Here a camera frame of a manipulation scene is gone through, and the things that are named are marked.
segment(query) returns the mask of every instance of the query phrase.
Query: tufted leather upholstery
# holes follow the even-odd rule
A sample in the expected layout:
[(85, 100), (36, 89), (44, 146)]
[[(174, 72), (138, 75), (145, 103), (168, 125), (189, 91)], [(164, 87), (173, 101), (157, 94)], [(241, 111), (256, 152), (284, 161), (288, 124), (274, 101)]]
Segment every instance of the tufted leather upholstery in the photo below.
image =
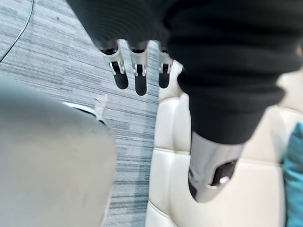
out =
[(285, 196), (281, 162), (296, 122), (303, 121), (303, 74), (283, 75), (287, 90), (268, 108), (246, 144), (233, 179), (208, 203), (197, 203), (187, 184), (190, 161), (188, 96), (178, 84), (174, 62), (170, 84), (160, 89), (152, 155), (146, 227), (283, 227)]

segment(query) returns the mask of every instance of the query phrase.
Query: black cable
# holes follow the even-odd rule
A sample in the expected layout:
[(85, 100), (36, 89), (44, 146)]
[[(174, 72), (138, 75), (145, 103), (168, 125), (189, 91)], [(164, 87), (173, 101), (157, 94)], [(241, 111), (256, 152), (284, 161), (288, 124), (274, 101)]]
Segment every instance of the black cable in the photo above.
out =
[(23, 27), (23, 29), (21, 30), (21, 32), (19, 33), (19, 35), (16, 37), (16, 39), (13, 41), (13, 43), (9, 46), (9, 48), (5, 51), (5, 53), (1, 56), (0, 58), (0, 63), (3, 61), (3, 59), (6, 57), (6, 55), (8, 55), (8, 53), (10, 52), (10, 50), (13, 48), (13, 46), (16, 44), (16, 42), (18, 41), (18, 39), (20, 38), (20, 36), (23, 34), (23, 32), (25, 31), (30, 18), (32, 17), (33, 14), (33, 8), (34, 8), (34, 0), (32, 0), (32, 4), (30, 7), (30, 13), (29, 16), (27, 18), (27, 22), (25, 23), (25, 26)]

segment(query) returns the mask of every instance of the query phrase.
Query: gray striped carpet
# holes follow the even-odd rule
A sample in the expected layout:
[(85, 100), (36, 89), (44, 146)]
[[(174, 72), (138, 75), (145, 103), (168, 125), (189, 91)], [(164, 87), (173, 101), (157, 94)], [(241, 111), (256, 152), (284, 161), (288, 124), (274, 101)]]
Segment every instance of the gray striped carpet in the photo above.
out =
[[(20, 32), (30, 0), (0, 0), (0, 55)], [(35, 0), (34, 13), (21, 39), (0, 64), (0, 76), (19, 80), (60, 101), (94, 107), (106, 101), (104, 118), (116, 132), (118, 165), (106, 226), (143, 227), (157, 110), (158, 72), (155, 44), (149, 49), (148, 92), (119, 90), (85, 30), (64, 0)]]

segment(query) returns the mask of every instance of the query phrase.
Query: teal cushion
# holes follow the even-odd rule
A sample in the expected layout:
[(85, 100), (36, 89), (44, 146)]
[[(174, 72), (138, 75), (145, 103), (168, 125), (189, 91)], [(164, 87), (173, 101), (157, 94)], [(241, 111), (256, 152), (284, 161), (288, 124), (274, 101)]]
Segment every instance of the teal cushion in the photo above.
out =
[(303, 123), (290, 136), (284, 161), (287, 223), (303, 227)]

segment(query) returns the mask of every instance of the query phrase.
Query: black sleeve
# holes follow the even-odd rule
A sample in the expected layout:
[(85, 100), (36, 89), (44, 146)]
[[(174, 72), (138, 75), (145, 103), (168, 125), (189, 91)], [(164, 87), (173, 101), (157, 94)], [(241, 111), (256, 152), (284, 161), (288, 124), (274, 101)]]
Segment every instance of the black sleeve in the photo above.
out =
[(192, 130), (217, 143), (247, 141), (284, 95), (278, 77), (301, 66), (303, 1), (180, 0), (168, 15)]

